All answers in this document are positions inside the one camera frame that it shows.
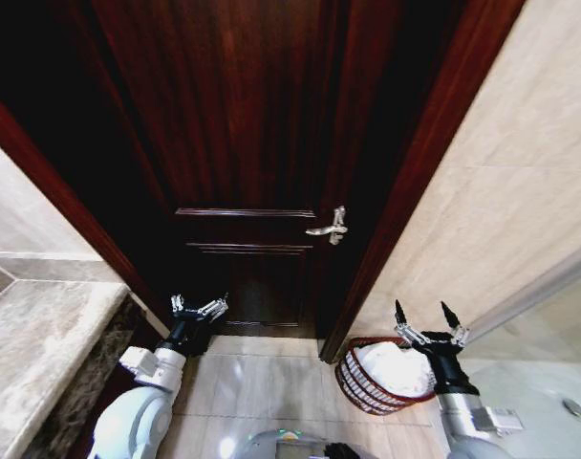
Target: door frame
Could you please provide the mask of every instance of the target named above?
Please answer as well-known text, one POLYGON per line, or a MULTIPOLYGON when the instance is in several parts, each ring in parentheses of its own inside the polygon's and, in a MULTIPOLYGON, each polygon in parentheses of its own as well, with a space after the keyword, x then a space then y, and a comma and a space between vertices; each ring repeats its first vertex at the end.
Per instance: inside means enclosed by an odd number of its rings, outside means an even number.
MULTIPOLYGON (((438 71, 432 76, 420 118, 406 140, 402 164, 391 177, 386 205, 356 265, 351 287, 320 343, 321 360, 334 361, 523 5, 524 0, 475 0, 467 1, 461 11, 450 41, 441 53, 438 71)), ((168 308, 161 297, 1 101, 0 146, 129 288, 161 320, 169 322, 168 308)))
MULTIPOLYGON (((464 115, 515 22, 525 0, 468 1, 441 58, 420 119, 405 144, 386 205, 320 359, 332 363, 367 295, 409 222, 424 190, 452 142, 464 115)), ((392 330, 392 305, 389 317, 392 330)))

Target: wicker basket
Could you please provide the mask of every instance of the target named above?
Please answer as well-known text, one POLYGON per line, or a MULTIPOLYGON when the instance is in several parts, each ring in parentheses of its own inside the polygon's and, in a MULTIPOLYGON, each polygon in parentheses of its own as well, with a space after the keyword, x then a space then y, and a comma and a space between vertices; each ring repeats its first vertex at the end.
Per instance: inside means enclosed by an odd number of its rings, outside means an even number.
POLYGON ((426 395, 403 397, 388 392, 367 374, 358 362, 355 349, 383 341, 391 341, 400 348, 408 347, 405 341, 398 337, 354 338, 350 340, 348 352, 335 368, 337 383, 348 400, 366 413, 386 416, 411 404, 432 399, 435 396, 432 390, 435 385, 434 379, 431 381, 431 391, 426 395))

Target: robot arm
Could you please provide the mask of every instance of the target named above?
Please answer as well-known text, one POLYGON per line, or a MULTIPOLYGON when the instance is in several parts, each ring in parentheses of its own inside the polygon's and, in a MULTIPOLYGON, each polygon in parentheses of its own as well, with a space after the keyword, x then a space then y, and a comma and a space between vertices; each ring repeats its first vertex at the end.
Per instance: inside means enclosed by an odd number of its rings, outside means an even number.
POLYGON ((451 453, 448 459, 504 459, 509 456, 495 443, 495 436, 522 430, 513 410, 483 406, 480 391, 461 369, 458 354, 464 349, 469 330, 441 302, 451 328, 448 332, 419 332, 405 318, 396 301, 397 332, 414 349, 426 356, 437 381, 435 393, 451 453))
POLYGON ((180 295, 172 297, 176 317, 169 336, 155 352, 129 347, 120 364, 136 375, 142 387, 121 394, 99 416, 89 459, 154 459, 172 417, 186 356, 200 354, 204 325, 227 309, 226 299, 187 309, 180 295))

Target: drain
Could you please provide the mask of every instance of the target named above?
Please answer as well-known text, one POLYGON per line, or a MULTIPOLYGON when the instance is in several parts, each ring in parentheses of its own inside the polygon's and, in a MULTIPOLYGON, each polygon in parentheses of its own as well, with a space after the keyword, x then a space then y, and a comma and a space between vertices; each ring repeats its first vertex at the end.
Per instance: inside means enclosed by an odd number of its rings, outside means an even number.
POLYGON ((567 409, 567 411, 573 416, 581 418, 581 404, 573 399, 563 399, 562 406, 567 409))

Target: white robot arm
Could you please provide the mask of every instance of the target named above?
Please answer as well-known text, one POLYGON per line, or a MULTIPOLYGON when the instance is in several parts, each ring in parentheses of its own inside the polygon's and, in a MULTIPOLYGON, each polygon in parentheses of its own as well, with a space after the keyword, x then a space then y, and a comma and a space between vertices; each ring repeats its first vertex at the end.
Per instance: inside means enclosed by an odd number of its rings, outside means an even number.
POLYGON ((136 387, 114 400, 99 416, 89 459, 154 459, 172 417, 183 367, 190 350, 187 332, 211 323, 228 307, 224 298, 198 310, 183 308, 182 297, 172 297, 177 321, 170 336, 152 353, 129 347, 120 364, 136 375, 136 387))

